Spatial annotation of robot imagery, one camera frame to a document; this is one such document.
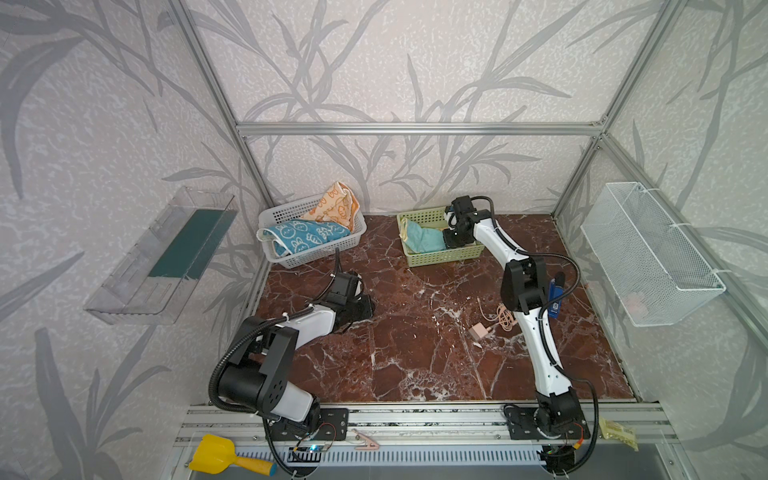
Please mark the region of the teal patterned towel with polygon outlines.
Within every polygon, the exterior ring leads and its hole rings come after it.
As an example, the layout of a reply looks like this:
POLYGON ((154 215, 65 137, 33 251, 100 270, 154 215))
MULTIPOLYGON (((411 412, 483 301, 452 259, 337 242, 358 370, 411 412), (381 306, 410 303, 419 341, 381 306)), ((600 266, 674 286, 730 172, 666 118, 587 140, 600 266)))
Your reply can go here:
POLYGON ((348 229, 337 223, 301 219, 260 228, 257 231, 258 239, 270 245, 278 258, 310 250, 349 234, 348 229))

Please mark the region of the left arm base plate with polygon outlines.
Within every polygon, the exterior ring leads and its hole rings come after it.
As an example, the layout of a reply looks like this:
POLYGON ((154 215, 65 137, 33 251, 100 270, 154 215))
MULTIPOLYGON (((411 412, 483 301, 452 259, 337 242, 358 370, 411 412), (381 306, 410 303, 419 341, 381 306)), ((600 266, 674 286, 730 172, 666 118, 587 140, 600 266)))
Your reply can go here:
POLYGON ((320 407, 311 410, 304 422, 280 419, 268 426, 275 441, 298 441, 316 439, 320 441, 343 441, 349 427, 350 410, 347 408, 320 407))

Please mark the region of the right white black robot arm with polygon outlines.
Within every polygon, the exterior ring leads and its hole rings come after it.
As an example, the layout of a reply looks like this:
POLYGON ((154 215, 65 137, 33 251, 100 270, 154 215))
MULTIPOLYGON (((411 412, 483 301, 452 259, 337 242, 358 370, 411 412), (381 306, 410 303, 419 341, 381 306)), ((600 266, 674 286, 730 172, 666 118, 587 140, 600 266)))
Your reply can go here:
POLYGON ((568 256, 524 249, 500 226, 494 209, 479 210, 476 196, 461 196, 445 208, 448 229, 443 237, 449 248, 479 243, 502 267, 501 302, 520 325, 532 363, 537 400, 534 425, 545 438, 559 438, 574 428, 585 439, 594 441, 573 384, 575 377, 565 372, 550 327, 549 309, 575 290, 566 288, 551 298, 546 260, 570 264, 568 256))

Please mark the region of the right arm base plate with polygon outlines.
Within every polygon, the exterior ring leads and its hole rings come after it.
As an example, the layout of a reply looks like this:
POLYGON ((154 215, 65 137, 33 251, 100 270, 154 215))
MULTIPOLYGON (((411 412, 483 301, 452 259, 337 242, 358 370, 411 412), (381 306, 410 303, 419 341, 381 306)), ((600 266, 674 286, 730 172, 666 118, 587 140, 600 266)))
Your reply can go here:
POLYGON ((542 407, 506 404, 502 414, 512 440, 566 441, 580 443, 591 438, 583 412, 577 409, 556 417, 542 407))

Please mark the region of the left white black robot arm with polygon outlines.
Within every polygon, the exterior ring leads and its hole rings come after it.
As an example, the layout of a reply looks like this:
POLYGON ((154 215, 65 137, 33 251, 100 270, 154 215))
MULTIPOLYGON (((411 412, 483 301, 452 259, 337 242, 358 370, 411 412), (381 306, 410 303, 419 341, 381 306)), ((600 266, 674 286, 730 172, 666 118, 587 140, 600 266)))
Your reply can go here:
POLYGON ((302 310, 243 320, 210 376, 207 390, 213 406, 256 414, 267 423, 284 425, 292 435, 320 428, 318 398, 289 381, 295 352, 316 339, 342 334, 375 312, 362 277, 342 269, 339 251, 334 260, 329 283, 302 310))

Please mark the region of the yellow and teal towel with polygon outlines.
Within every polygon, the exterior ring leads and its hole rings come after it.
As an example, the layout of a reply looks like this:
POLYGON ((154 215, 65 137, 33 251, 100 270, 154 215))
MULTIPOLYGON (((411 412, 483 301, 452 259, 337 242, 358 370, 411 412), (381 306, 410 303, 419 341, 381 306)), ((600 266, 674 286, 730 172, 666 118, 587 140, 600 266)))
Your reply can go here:
POLYGON ((433 253, 446 249, 441 230, 422 227, 408 218, 400 218, 398 225, 400 239, 412 253, 433 253))

